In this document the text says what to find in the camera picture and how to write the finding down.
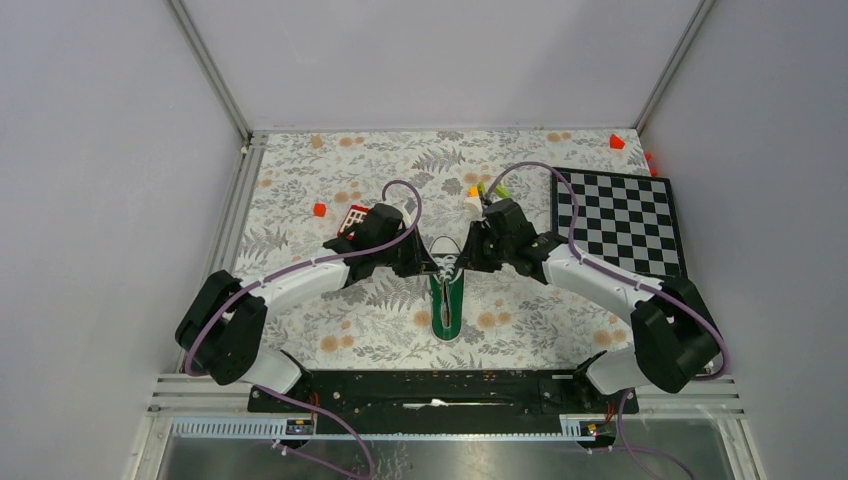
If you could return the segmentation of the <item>white shoelace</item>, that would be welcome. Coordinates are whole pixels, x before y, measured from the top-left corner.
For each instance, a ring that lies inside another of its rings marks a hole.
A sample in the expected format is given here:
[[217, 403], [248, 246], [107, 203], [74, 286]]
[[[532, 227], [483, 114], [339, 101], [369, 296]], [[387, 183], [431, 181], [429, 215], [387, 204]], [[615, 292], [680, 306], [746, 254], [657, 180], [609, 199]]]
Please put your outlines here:
[[459, 267], [458, 260], [457, 252], [442, 252], [434, 255], [437, 267], [435, 279], [440, 285], [452, 285], [463, 277], [464, 272]]

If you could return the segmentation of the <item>green white sneaker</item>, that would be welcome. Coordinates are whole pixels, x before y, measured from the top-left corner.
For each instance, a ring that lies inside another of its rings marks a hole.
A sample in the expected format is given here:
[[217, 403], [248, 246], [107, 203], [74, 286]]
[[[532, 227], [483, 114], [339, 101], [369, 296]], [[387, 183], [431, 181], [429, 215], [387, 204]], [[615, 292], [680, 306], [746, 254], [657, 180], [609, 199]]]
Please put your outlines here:
[[[429, 253], [433, 260], [436, 253], [442, 252], [457, 252], [460, 256], [459, 245], [448, 236], [436, 237], [431, 243]], [[440, 285], [435, 274], [429, 276], [431, 329], [439, 340], [448, 342], [456, 339], [462, 328], [464, 275], [452, 285]]]

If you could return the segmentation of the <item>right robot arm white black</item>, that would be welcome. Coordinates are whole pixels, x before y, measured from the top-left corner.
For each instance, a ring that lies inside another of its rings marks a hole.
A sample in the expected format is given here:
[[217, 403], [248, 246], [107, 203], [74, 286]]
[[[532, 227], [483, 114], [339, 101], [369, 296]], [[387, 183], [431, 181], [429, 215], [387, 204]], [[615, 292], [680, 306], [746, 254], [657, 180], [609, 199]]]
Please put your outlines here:
[[677, 393], [704, 380], [708, 364], [726, 351], [706, 304], [688, 279], [646, 277], [578, 248], [555, 232], [539, 233], [517, 202], [497, 201], [471, 222], [460, 268], [496, 272], [504, 265], [541, 284], [568, 290], [630, 326], [631, 346], [583, 362], [575, 402], [597, 412], [613, 394], [653, 385]]

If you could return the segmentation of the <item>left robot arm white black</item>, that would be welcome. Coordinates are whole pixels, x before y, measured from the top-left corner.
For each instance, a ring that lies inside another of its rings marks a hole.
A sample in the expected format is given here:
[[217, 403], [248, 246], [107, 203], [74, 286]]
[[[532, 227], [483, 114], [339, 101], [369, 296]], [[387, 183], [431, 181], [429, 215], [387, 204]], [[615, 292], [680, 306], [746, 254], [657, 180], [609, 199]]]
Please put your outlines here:
[[263, 345], [267, 319], [325, 293], [369, 278], [378, 267], [407, 278], [434, 270], [417, 227], [401, 210], [378, 203], [364, 220], [323, 243], [315, 257], [256, 280], [226, 270], [211, 274], [175, 331], [187, 372], [219, 385], [246, 382], [272, 390], [288, 411], [309, 401], [306, 370], [291, 355]]

